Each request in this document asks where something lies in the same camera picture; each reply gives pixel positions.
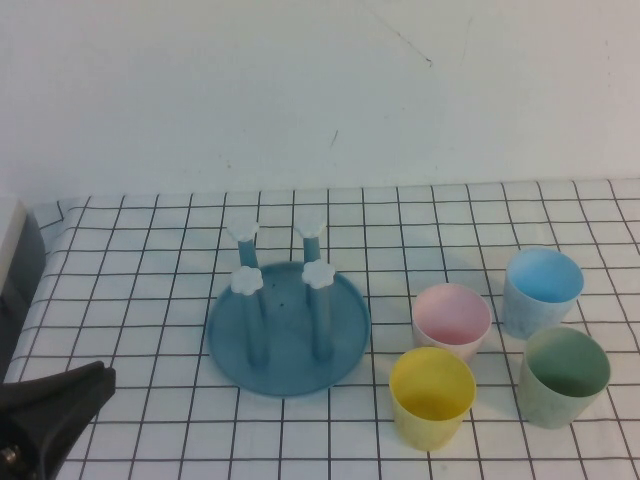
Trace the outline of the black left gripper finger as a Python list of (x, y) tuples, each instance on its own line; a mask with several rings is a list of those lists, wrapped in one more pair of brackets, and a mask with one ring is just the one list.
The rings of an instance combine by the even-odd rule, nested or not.
[[(105, 366), (95, 361), (83, 366)], [(50, 416), (53, 406), (55, 375), (1, 385), (1, 419), (9, 418), (15, 422), (28, 416)]]
[(55, 479), (91, 419), (115, 393), (116, 371), (82, 366), (55, 375), (53, 406), (44, 444), (44, 478)]

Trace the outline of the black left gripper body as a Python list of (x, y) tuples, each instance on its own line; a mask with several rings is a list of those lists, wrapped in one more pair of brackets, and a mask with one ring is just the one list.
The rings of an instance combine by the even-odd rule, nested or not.
[(43, 427), (24, 427), (1, 419), (1, 478), (55, 479), (56, 461), (48, 458), (52, 435)]

